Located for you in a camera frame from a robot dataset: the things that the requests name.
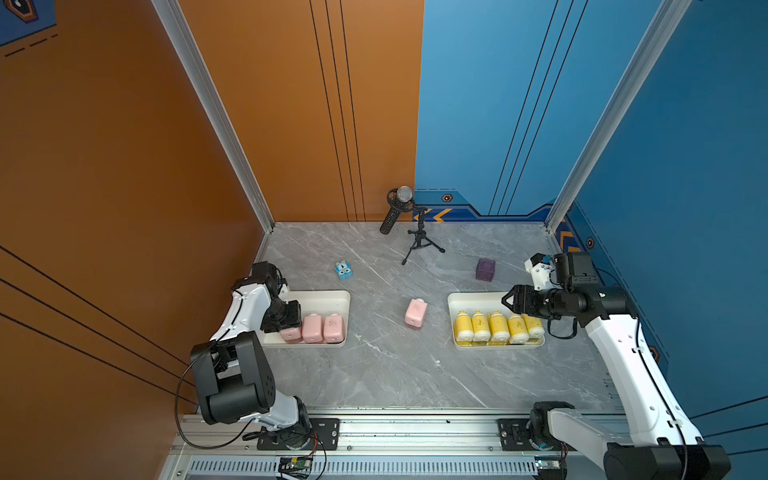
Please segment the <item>pink pencil sharpener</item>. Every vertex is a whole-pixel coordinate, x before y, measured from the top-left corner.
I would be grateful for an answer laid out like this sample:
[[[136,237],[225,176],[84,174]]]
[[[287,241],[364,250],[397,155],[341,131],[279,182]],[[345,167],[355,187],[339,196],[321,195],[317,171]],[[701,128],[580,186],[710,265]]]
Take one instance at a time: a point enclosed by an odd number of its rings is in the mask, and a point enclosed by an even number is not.
[[[302,340],[306,344],[322,344],[324,342],[323,317],[310,314],[303,319]]]
[[[286,344],[295,344],[303,340],[301,326],[282,329],[279,335]]]
[[[323,339],[327,344],[339,344],[345,341],[346,327],[344,319],[339,314],[331,314],[324,318]]]
[[[423,299],[412,299],[404,314],[405,324],[413,328],[421,328],[423,326],[427,307],[428,304]]]

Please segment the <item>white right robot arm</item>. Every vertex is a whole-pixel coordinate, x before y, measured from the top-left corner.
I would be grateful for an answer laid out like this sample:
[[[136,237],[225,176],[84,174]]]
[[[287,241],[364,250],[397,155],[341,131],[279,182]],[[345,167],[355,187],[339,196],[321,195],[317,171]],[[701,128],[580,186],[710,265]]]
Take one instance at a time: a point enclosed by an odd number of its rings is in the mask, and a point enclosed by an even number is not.
[[[573,318],[597,347],[628,424],[628,433],[620,435],[566,402],[537,402],[528,427],[534,447],[571,447],[609,479],[723,479],[730,473],[725,449],[707,444],[676,400],[622,288],[538,291],[516,285],[501,302],[516,314]]]

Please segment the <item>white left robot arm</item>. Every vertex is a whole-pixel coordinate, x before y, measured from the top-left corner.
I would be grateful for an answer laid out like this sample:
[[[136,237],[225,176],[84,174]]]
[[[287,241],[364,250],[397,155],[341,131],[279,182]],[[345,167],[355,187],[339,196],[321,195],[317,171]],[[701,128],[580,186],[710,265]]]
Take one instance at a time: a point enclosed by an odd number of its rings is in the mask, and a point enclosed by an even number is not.
[[[267,261],[251,266],[234,282],[232,305],[211,339],[190,352],[191,373],[203,420],[209,425],[257,422],[262,432],[289,449],[311,441],[305,404],[276,387],[260,336],[300,338],[301,306],[281,297],[285,277]]]

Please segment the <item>white right storage tray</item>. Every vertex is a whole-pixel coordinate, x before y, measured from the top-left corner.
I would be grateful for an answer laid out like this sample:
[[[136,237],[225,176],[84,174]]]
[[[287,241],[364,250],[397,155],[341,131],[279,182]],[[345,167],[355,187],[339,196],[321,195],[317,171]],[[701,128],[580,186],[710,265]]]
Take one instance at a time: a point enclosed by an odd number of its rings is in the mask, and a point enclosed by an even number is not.
[[[472,344],[470,346],[459,346],[454,340],[453,325],[454,321],[460,311],[465,311],[472,319],[473,314],[476,311],[485,313],[488,317],[494,311],[500,311],[507,319],[515,314],[501,304],[501,298],[504,296],[503,292],[486,292],[486,293],[453,293],[447,298],[448,311],[451,320],[451,335],[455,347],[459,350],[523,350],[523,349],[535,349],[545,344],[545,336],[541,339],[530,339],[528,342],[522,345],[510,345],[509,342],[506,345],[490,345],[489,342],[486,345]]]

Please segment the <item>white storage tray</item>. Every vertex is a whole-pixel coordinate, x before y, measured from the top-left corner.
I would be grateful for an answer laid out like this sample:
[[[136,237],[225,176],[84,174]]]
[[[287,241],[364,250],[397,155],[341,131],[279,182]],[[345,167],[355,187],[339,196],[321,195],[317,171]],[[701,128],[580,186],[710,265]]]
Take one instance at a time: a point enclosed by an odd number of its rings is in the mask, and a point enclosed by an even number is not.
[[[308,348],[341,348],[345,345],[348,333],[348,320],[351,305],[351,296],[345,290],[328,291],[290,291],[283,293],[280,297],[288,302],[297,300],[301,305],[302,324],[303,319],[310,314],[319,314],[324,318],[331,314],[339,314],[343,317],[346,327],[345,341],[339,344],[306,344],[303,340],[295,344],[286,344],[279,333],[265,333],[257,331],[261,345],[267,348],[288,348],[288,349],[308,349]]]
[[[476,311],[485,313],[488,317],[494,311],[500,311],[507,319],[515,314],[501,304],[501,298],[504,296],[503,292],[486,292],[486,293],[453,293],[447,298],[448,311],[451,320],[451,335],[455,347],[459,350],[523,350],[523,349],[535,349],[545,344],[545,336],[541,339],[530,339],[528,342],[522,345],[510,345],[509,342],[506,345],[490,345],[489,342],[486,345],[472,344],[470,346],[459,346],[454,340],[453,325],[454,321],[460,311],[465,311],[472,319],[473,314]]]

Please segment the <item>white left storage tray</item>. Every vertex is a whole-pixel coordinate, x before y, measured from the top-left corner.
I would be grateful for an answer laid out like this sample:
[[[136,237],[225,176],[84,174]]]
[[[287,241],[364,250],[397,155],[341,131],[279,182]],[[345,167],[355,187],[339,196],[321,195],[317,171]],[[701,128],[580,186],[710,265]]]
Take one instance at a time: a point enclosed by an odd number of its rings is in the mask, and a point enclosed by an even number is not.
[[[288,349],[308,349],[308,348],[341,348],[345,345],[348,333],[348,320],[351,305],[351,296],[345,290],[328,291],[290,291],[283,293],[280,297],[288,302],[297,300],[301,305],[302,324],[303,319],[310,314],[319,314],[324,318],[331,314],[339,314],[343,317],[346,327],[345,341],[339,344],[306,344],[303,340],[295,344],[286,344],[279,333],[265,333],[257,331],[261,345],[267,348],[288,348]]]

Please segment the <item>purple cube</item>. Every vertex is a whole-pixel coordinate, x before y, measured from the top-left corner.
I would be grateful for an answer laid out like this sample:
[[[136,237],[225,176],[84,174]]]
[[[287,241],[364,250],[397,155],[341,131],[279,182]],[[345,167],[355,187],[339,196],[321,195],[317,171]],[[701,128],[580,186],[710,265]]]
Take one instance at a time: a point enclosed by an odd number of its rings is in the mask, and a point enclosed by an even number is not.
[[[495,277],[496,262],[488,258],[480,258],[475,269],[475,278],[484,282],[492,282]]]

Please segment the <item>blue owl toy block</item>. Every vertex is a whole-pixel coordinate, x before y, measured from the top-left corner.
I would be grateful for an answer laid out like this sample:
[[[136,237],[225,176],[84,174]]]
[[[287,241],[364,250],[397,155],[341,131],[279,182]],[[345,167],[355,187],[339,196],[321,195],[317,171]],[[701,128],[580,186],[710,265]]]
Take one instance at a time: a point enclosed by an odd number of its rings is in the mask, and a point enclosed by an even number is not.
[[[341,280],[350,279],[354,272],[347,261],[339,261],[335,264],[335,272]]]

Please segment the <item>black microphone tripod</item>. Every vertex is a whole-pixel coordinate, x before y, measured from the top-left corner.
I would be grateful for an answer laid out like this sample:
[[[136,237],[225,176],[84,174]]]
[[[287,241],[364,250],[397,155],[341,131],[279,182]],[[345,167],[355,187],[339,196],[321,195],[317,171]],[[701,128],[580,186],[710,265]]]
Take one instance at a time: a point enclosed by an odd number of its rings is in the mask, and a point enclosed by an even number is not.
[[[446,250],[443,247],[439,246],[437,243],[431,240],[427,235],[426,227],[425,227],[425,216],[427,213],[427,208],[422,206],[414,206],[413,212],[415,213],[415,216],[416,216],[417,229],[407,231],[409,235],[414,236],[414,240],[411,246],[409,247],[409,250],[406,253],[405,257],[401,261],[402,266],[405,266],[407,264],[409,257],[416,250],[420,250],[427,247],[434,247],[441,254],[444,254],[446,252]]]

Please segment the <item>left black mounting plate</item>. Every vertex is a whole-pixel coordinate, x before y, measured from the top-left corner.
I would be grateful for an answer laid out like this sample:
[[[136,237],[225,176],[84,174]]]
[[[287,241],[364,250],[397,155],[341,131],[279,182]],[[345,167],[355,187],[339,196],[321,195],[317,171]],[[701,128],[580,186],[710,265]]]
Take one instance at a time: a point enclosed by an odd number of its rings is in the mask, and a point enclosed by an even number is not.
[[[340,439],[341,421],[334,417],[310,417],[308,422],[277,432],[262,432],[257,438],[260,451],[313,450],[335,451]]]

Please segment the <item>black mounting plate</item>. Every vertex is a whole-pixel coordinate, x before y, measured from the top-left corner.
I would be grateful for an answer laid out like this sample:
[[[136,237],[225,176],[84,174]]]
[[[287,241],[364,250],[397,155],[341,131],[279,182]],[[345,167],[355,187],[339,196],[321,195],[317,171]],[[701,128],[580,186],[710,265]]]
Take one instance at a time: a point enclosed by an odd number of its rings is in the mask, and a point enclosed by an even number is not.
[[[503,451],[559,452],[564,445],[554,437],[546,420],[500,418],[496,426]]]
[[[308,422],[277,432],[262,432],[257,438],[260,451],[313,450],[335,451],[340,439],[341,421],[334,417],[310,417]]]

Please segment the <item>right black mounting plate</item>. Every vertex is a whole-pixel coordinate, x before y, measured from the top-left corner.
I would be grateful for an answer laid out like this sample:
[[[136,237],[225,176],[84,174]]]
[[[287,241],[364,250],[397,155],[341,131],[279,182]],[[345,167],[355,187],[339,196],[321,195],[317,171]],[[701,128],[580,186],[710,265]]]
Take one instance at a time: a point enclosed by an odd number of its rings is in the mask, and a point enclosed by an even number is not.
[[[546,420],[500,418],[496,426],[503,451],[559,452],[564,445],[554,437]]]

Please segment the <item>green circuit board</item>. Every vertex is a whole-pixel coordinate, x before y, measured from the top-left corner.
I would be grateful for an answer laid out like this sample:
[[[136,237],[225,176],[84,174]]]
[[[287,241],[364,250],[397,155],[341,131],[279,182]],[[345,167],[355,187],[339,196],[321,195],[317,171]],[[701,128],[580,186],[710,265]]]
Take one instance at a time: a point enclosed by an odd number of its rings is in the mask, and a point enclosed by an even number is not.
[[[313,458],[309,456],[281,457],[278,472],[280,474],[308,475],[312,470]]]

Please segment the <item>right small circuit board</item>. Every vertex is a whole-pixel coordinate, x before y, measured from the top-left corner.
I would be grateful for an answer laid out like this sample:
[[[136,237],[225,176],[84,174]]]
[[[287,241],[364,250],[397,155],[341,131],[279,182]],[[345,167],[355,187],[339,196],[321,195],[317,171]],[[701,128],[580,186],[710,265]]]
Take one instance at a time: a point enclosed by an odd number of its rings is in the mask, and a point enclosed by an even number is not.
[[[567,478],[567,464],[565,461],[551,458],[537,458],[534,461],[536,467],[535,479],[538,480],[564,480]]]

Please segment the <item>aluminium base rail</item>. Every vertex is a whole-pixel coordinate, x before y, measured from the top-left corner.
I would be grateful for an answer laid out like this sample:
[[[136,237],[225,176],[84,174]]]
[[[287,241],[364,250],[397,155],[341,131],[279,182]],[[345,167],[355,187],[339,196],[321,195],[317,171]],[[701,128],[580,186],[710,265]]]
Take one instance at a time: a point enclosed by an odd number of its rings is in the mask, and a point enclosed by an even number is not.
[[[626,435],[622,413],[580,411],[607,429]],[[287,479],[281,457],[313,458],[308,475],[296,479],[535,479],[537,458],[565,461],[566,479],[602,479],[603,470],[568,447],[563,452],[503,451],[496,421],[527,418],[500,409],[315,408],[310,417],[341,421],[335,451],[260,451],[258,428],[236,439],[237,425],[205,424],[199,415],[182,420],[186,437],[175,439],[160,471],[162,479]]]

